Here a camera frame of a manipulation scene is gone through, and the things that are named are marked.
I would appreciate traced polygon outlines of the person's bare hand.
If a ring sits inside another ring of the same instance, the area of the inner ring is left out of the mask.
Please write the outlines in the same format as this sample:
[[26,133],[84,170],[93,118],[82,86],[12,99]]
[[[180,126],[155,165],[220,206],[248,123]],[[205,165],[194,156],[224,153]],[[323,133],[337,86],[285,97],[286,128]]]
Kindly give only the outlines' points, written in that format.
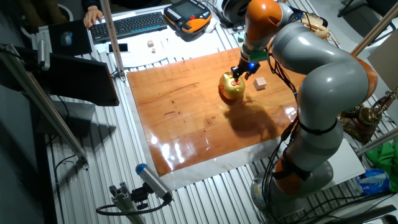
[[96,21],[102,20],[103,13],[98,9],[97,6],[90,6],[85,14],[83,23],[87,29],[90,29],[93,25],[96,25]]

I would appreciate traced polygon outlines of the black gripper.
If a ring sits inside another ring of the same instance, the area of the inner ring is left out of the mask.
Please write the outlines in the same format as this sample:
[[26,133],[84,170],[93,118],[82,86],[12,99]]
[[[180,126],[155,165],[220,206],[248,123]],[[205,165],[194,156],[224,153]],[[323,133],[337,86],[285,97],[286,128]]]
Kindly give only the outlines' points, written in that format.
[[231,73],[233,74],[233,78],[236,82],[243,73],[246,73],[244,78],[245,80],[248,80],[250,74],[256,73],[260,66],[261,65],[259,62],[247,62],[245,60],[240,60],[238,66],[231,68]]

